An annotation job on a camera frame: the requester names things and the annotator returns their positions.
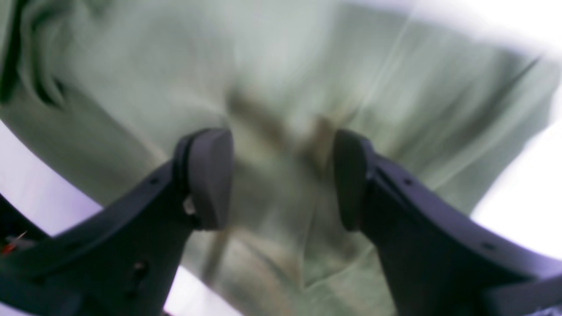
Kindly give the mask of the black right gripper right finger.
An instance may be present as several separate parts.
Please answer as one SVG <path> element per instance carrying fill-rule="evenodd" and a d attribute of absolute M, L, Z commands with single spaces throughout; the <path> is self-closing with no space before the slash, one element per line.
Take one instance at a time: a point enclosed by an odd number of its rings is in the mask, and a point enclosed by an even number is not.
<path fill-rule="evenodd" d="M 400 316 L 559 316 L 561 262 L 476 224 L 371 142 L 340 129 L 341 221 L 377 248 Z"/>

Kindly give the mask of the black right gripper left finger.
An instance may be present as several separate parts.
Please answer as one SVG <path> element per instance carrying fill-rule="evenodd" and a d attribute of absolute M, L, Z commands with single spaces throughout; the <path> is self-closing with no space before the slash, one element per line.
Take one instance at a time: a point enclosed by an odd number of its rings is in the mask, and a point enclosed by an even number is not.
<path fill-rule="evenodd" d="M 228 129 L 182 138 L 174 158 L 112 205 L 50 237 L 1 198 L 1 303 L 31 316 L 159 316 L 195 230 L 222 230 Z"/>

